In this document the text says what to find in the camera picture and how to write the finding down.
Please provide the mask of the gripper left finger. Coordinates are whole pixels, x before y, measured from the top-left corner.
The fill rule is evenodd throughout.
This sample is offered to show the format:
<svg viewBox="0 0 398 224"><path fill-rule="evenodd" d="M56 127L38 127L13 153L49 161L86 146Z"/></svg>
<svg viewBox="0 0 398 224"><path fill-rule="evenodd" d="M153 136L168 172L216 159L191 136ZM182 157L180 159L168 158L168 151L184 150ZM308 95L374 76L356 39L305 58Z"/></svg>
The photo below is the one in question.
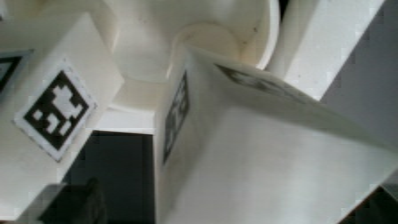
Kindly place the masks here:
<svg viewBox="0 0 398 224"><path fill-rule="evenodd" d="M50 184L43 189L15 224L107 224L102 184Z"/></svg>

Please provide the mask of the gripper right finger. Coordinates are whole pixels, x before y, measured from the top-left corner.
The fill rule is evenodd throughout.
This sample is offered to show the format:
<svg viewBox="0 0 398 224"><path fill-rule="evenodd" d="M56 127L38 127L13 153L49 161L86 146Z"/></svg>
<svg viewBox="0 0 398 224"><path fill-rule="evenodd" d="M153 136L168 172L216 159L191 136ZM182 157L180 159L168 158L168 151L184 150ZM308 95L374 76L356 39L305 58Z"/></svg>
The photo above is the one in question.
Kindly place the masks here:
<svg viewBox="0 0 398 224"><path fill-rule="evenodd" d="M340 224L398 224L398 201L383 187L377 188Z"/></svg>

